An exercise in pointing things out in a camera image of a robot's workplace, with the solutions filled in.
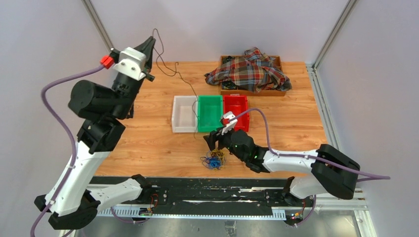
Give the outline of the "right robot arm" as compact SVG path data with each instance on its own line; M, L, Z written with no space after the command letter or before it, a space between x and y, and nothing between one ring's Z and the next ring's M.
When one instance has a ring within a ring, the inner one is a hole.
M290 206L318 194L353 199L360 165L329 144L316 150L289 152L269 150L256 145L243 130L222 133L221 129L203 136L209 149L226 148L255 173L288 171L303 173L290 177L282 192L283 201Z

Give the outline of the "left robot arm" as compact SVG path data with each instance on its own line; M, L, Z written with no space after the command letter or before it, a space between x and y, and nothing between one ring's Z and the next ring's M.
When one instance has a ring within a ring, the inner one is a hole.
M151 75L156 40L148 37L136 47L112 49L99 66L56 80L45 86L41 98L45 107L63 123L46 99L46 92L64 82L76 80L70 94L69 109L84 120L77 135L67 125L72 154L51 191L35 198L41 215L50 213L49 224L55 230L79 230L96 215L117 204L136 200L145 204L151 199L152 187L142 175L91 191L88 185L100 164L118 144L125 126L122 120L134 115L134 101L145 80Z

